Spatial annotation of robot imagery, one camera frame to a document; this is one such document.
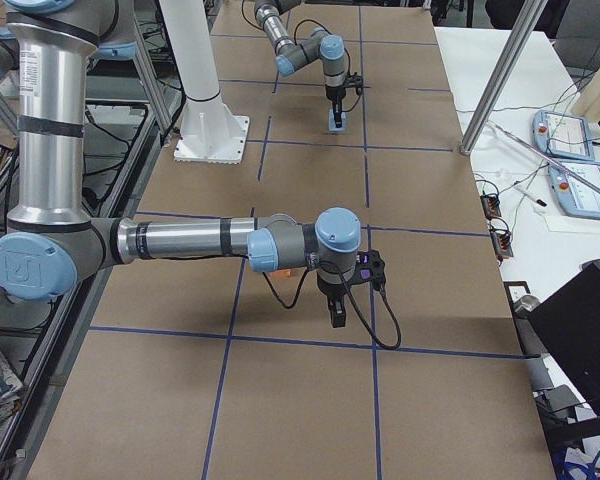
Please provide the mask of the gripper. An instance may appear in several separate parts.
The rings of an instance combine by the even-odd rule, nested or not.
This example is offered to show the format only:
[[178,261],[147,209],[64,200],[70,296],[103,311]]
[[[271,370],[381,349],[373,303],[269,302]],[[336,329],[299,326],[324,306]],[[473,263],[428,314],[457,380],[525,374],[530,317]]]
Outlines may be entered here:
[[344,304],[346,289],[333,265],[321,264],[317,269],[317,285],[319,290],[327,297],[327,307],[333,328],[346,326],[347,313]]
[[342,125],[342,100],[344,98],[344,86],[325,86],[327,99],[332,103],[330,121],[332,125]]

